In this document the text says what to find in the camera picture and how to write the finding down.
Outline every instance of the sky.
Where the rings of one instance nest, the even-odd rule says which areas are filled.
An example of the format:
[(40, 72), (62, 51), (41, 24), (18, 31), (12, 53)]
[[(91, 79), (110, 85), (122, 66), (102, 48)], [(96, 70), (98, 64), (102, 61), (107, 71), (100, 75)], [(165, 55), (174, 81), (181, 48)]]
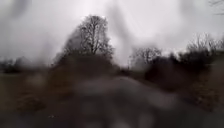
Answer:
[(83, 18), (96, 14), (107, 18), (114, 60), (125, 65), (133, 47), (176, 52), (196, 34), (221, 36), (221, 10), (209, 0), (0, 0), (0, 55), (51, 60)]

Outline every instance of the leafless tree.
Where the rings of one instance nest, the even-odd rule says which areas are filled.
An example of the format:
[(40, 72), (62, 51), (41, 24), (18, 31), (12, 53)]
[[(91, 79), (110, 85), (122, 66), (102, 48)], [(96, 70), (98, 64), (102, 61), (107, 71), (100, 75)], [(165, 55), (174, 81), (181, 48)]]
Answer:
[(197, 35), (196, 39), (187, 46), (188, 52), (214, 52), (218, 48), (217, 41), (209, 34), (205, 34), (203, 37)]
[(161, 56), (162, 51), (157, 47), (138, 48), (131, 56), (132, 65), (148, 65), (154, 58)]
[(107, 20), (90, 15), (71, 35), (65, 49), (68, 52), (78, 51), (81, 54), (111, 57), (113, 48), (108, 42)]

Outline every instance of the tree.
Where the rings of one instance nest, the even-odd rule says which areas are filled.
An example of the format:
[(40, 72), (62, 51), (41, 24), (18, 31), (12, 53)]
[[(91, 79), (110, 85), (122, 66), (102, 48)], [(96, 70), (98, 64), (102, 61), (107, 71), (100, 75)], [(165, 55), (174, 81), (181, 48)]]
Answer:
[(161, 56), (162, 51), (156, 47), (138, 48), (131, 56), (131, 63), (135, 66), (148, 65), (153, 59)]
[(99, 16), (88, 16), (68, 40), (66, 52), (112, 57), (113, 48), (107, 37), (107, 20)]

